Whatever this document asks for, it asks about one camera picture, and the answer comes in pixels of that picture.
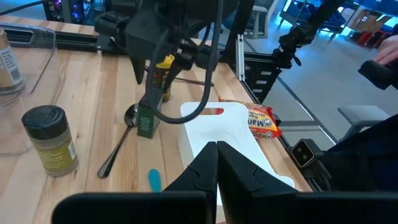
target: clear plastic container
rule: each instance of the clear plastic container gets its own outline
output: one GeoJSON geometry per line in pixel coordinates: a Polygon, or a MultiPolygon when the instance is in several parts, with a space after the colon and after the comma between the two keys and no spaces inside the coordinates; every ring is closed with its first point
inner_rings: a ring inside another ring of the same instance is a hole
{"type": "Polygon", "coordinates": [[[55,104],[65,74],[58,61],[53,30],[4,23],[0,23],[0,28],[7,32],[24,77],[20,91],[0,95],[0,156],[13,156],[32,148],[22,115],[35,106],[55,104]]]}

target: person's arm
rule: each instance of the person's arm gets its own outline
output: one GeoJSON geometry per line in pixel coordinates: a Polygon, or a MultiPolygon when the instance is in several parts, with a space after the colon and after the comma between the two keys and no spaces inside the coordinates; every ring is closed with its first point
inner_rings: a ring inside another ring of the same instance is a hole
{"type": "Polygon", "coordinates": [[[387,65],[394,60],[398,60],[398,35],[393,35],[381,42],[373,60],[381,65],[387,65]]]}

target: green spice jar label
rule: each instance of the green spice jar label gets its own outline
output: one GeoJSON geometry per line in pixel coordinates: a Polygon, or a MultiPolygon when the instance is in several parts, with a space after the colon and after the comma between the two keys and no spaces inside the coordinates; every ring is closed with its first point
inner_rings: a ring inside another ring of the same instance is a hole
{"type": "Polygon", "coordinates": [[[44,169],[51,172],[59,172],[70,167],[76,159],[76,150],[73,141],[59,149],[38,149],[39,157],[43,162],[44,169]]]}

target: metal spoon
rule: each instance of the metal spoon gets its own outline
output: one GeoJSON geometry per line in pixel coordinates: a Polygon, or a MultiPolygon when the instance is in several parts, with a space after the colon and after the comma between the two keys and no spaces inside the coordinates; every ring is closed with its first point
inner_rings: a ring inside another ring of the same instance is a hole
{"type": "Polygon", "coordinates": [[[129,131],[137,125],[137,114],[138,114],[138,104],[135,103],[132,106],[130,106],[129,109],[127,109],[126,113],[124,114],[124,122],[127,125],[127,128],[124,131],[122,138],[119,140],[118,144],[114,148],[113,152],[109,155],[107,160],[99,169],[97,173],[99,178],[107,178],[107,176],[111,172],[113,162],[116,159],[121,144],[123,143],[129,131]]]}

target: wooden table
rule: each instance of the wooden table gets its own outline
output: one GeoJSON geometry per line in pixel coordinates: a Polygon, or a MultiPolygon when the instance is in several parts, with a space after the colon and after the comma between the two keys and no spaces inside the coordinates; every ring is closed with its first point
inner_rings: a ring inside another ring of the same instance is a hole
{"type": "MultiPolygon", "coordinates": [[[[0,22],[48,27],[64,32],[95,34],[92,27],[2,16],[0,22]]],[[[183,171],[177,146],[179,125],[161,123],[153,139],[130,132],[123,143],[110,176],[96,173],[126,128],[123,115],[143,96],[144,85],[137,85],[132,65],[125,56],[99,56],[87,52],[58,51],[65,84],[57,105],[67,113],[80,164],[76,171],[59,178],[45,175],[36,151],[0,158],[1,223],[50,223],[53,208],[63,198],[79,192],[148,192],[147,174],[157,169],[162,187],[183,171]]],[[[197,67],[182,72],[182,78],[204,80],[205,71],[197,67]]],[[[210,101],[218,97],[251,102],[227,64],[219,63],[213,74],[215,87],[210,101]]],[[[171,100],[163,112],[179,116],[180,105],[200,101],[203,87],[174,82],[171,100]]],[[[271,166],[280,175],[294,179],[295,187],[311,191],[278,139],[258,140],[271,166]]]]}

